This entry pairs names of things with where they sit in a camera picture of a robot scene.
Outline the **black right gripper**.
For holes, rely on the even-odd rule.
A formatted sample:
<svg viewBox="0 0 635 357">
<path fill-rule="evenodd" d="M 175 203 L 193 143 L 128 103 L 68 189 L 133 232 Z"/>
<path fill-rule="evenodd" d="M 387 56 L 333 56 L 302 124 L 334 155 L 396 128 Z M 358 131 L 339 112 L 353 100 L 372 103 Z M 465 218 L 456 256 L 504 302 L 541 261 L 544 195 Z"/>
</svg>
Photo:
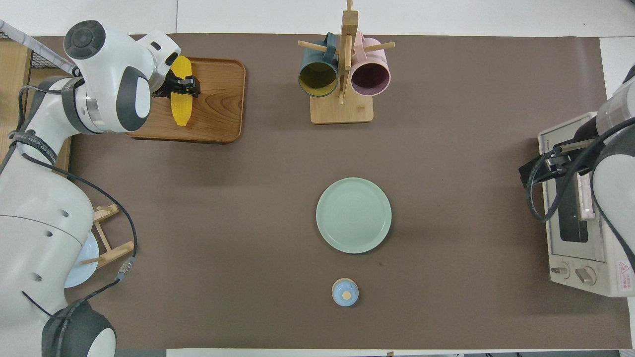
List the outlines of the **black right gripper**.
<svg viewBox="0 0 635 357">
<path fill-rule="evenodd" d="M 554 145 L 547 157 L 539 155 L 519 168 L 522 186 L 526 189 L 531 183 L 563 177 L 574 171 L 579 175 L 591 171 L 596 161 L 596 149 L 589 150 L 589 141 L 564 141 Z"/>
</svg>

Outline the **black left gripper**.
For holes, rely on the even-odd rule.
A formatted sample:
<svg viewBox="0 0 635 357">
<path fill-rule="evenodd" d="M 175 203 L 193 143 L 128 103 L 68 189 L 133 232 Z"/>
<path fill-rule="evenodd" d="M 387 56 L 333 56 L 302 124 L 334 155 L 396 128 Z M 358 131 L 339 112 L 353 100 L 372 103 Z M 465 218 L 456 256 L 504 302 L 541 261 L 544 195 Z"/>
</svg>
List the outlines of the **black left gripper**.
<svg viewBox="0 0 635 357">
<path fill-rule="evenodd" d="M 184 79 L 170 69 L 166 73 L 163 84 L 154 91 L 153 97 L 170 97 L 172 93 L 187 94 L 193 97 L 199 97 L 200 86 L 199 80 L 195 75 L 187 75 Z"/>
</svg>

